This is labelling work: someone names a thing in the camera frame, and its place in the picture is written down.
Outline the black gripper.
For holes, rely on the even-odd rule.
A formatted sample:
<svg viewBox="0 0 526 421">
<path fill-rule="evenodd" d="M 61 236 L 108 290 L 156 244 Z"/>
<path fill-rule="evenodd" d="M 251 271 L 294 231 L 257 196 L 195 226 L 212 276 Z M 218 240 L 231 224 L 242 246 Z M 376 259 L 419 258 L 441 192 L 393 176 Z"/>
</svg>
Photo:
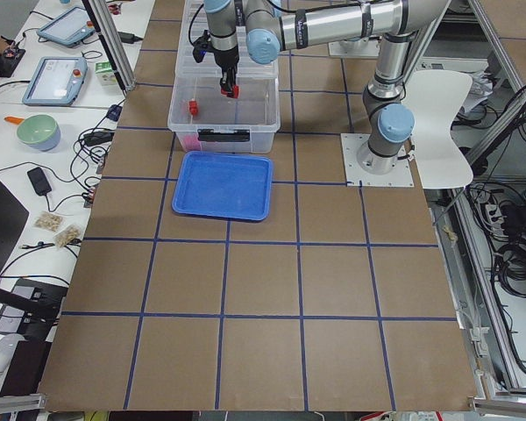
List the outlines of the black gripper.
<svg viewBox="0 0 526 421">
<path fill-rule="evenodd" d="M 220 89 L 223 95 L 229 95 L 237 87 L 239 49 L 234 46 L 228 50 L 215 49 L 213 52 L 216 64 L 221 68 Z"/>
</svg>

